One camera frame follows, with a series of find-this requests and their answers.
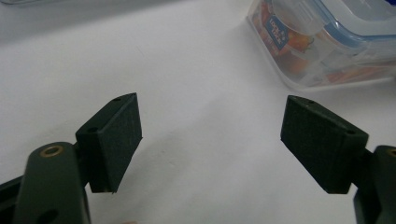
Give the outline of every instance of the food inside container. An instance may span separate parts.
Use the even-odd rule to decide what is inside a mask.
[[[396,74],[396,7],[385,0],[256,0],[248,18],[293,88]]]

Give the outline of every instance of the tabletop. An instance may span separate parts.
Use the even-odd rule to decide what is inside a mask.
[[[393,79],[285,86],[246,16],[252,1],[55,0],[0,5],[0,182],[29,154],[76,142],[109,100],[136,92],[143,140],[92,223],[356,223],[280,141],[287,96],[307,97],[396,146]]]

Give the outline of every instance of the container lid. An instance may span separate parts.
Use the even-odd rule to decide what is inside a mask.
[[[362,36],[396,35],[395,0],[320,0],[348,31]]]

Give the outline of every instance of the blue label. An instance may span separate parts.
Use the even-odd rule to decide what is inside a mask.
[[[265,23],[265,29],[268,34],[274,40],[278,49],[283,49],[289,41],[288,27],[285,26],[276,16],[271,16],[267,23]]]

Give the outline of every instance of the plastic container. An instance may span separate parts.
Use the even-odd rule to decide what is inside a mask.
[[[324,87],[396,75],[392,4],[256,0],[248,19],[288,85]]]

